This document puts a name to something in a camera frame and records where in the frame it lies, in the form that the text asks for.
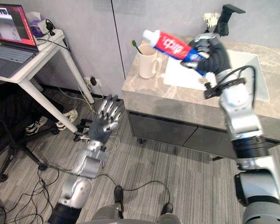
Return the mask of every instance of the gray carpet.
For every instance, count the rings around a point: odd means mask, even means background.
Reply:
[[[92,114],[86,103],[67,98],[58,91],[46,90],[54,100],[66,105],[65,110],[76,109],[79,117],[91,119]],[[176,214],[184,224],[239,224],[244,207],[236,199],[233,176],[238,172],[233,160],[212,161],[212,155],[174,147],[164,143],[147,141],[139,145],[132,136],[126,114],[120,127],[113,132],[121,139],[117,151],[109,158],[104,169],[99,173],[111,175],[116,183],[126,189],[140,186],[150,180],[164,182],[170,190],[171,203]],[[77,149],[85,146],[84,142],[74,142],[74,135],[67,129],[58,135],[46,134],[28,143],[28,148],[39,158],[70,168],[76,158]],[[114,146],[108,142],[108,149]],[[274,147],[272,153],[280,167],[280,146]],[[6,153],[0,156],[0,166]],[[23,153],[18,153],[9,166],[9,179],[0,183],[0,205],[11,209],[22,193],[31,194],[38,181],[37,166]],[[57,176],[57,171],[48,169],[42,177],[49,183]],[[61,194],[62,184],[68,174],[60,173],[58,180],[48,186],[50,201],[53,206]],[[102,206],[113,203],[113,183],[107,177],[95,180],[91,195],[83,208],[78,222],[91,219],[94,212]],[[15,215],[29,201],[24,196],[19,206],[8,213],[7,219],[13,221]],[[44,195],[33,197],[41,212],[46,205]],[[152,183],[137,191],[125,192],[125,218],[156,221],[168,195],[163,186]],[[18,217],[35,213],[32,203]],[[51,214],[50,206],[42,213],[44,220]],[[17,223],[29,223],[34,216],[29,216]]]

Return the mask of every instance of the laptop screen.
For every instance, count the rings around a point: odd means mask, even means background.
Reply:
[[[0,5],[0,40],[36,46],[22,6]]]

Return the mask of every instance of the green toothbrush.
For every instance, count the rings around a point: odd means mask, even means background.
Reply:
[[[138,48],[138,46],[137,46],[135,40],[132,40],[132,41],[131,41],[131,44],[137,49],[137,51],[138,51],[140,54],[142,54],[141,51],[139,50],[139,48]]]

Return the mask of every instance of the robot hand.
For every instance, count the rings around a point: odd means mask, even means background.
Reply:
[[[230,71],[231,66],[229,58],[218,34],[200,34],[196,36],[189,45],[197,49],[198,52],[203,52],[203,54],[206,55],[208,54],[206,56],[208,58],[200,62],[182,61],[182,66],[205,72],[213,72],[215,75],[223,71]]]
[[[118,96],[109,95],[101,104],[98,113],[91,124],[88,135],[91,140],[105,144],[112,131],[118,126],[121,117],[122,101],[117,102]]]

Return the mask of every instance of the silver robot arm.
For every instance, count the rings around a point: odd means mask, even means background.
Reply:
[[[79,218],[96,177],[101,162],[108,160],[105,143],[118,126],[122,101],[109,95],[102,103],[88,135],[89,144],[79,150],[72,171],[62,188],[62,194],[48,220],[50,224],[74,224]]]
[[[220,97],[238,168],[243,171],[235,175],[237,198],[247,207],[243,223],[280,223],[280,172],[268,152],[260,121],[253,109],[252,96],[248,94],[243,79],[234,74],[227,76],[231,67],[218,35],[202,34],[190,44],[210,57],[199,63],[181,64],[216,74],[218,85],[208,86],[205,97]]]

